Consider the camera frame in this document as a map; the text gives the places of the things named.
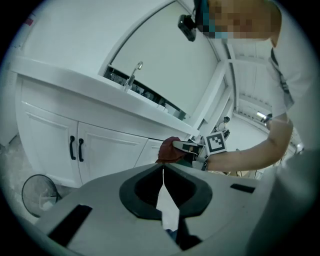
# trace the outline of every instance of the cabinet handle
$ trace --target cabinet handle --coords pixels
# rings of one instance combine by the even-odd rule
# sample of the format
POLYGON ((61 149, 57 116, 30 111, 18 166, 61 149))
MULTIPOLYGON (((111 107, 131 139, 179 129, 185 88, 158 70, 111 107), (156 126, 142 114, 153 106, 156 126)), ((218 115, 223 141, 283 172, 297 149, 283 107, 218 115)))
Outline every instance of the cabinet handle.
POLYGON ((82 138, 79 139, 79 161, 83 162, 84 159, 82 158, 82 151, 81 151, 81 145, 84 143, 84 140, 82 138))
POLYGON ((72 160, 76 160, 76 157, 74 156, 74 149, 72 147, 72 142, 75 141, 75 137, 74 136, 70 136, 70 144, 69 144, 69 149, 70 149, 70 157, 72 160))

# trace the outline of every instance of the ceiling light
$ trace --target ceiling light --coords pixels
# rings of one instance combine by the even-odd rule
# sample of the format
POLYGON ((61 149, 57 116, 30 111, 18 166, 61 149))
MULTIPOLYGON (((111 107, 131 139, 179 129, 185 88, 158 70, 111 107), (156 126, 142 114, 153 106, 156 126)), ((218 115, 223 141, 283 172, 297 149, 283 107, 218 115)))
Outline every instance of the ceiling light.
POLYGON ((265 114, 262 114, 259 111, 256 113, 256 115, 264 119, 267 117, 265 114))

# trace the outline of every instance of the maroon cloth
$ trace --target maroon cloth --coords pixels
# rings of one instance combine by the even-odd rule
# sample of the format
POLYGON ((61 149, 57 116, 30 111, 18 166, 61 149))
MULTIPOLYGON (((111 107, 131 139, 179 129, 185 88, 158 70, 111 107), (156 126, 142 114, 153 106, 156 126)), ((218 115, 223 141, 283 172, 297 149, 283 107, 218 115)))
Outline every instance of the maroon cloth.
POLYGON ((174 141, 180 142, 180 139, 178 137, 170 137, 162 143, 156 163, 176 163, 184 158, 187 152, 175 148, 174 141))

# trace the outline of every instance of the faucet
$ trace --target faucet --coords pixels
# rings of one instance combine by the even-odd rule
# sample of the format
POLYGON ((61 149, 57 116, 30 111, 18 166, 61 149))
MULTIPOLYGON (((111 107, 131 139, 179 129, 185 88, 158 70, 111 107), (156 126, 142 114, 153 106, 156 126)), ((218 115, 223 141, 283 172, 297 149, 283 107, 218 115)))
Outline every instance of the faucet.
POLYGON ((136 72, 137 70, 141 70, 141 69, 142 69, 143 64, 144 64, 144 63, 143 63, 142 61, 140 61, 140 62, 135 66, 135 68, 134 68, 131 76, 126 80, 126 82, 125 82, 125 84, 124 84, 124 92, 127 92, 128 90, 130 90, 130 89, 132 88, 132 84, 134 83, 135 78, 136 78, 136 77, 134 76, 134 74, 135 74, 135 72, 136 72))

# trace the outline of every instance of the floor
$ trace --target floor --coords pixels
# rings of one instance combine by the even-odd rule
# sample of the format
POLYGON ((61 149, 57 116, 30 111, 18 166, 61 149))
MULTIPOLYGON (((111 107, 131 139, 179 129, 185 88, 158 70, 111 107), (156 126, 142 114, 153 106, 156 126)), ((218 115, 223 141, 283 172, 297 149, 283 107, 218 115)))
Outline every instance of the floor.
MULTIPOLYGON (((32 216, 22 201, 22 187, 25 181, 36 172, 31 167, 19 136, 16 136, 7 147, 0 146, 0 184, 12 212, 35 224, 38 218, 32 216)), ((75 188, 57 186, 62 197, 70 194, 75 188)))

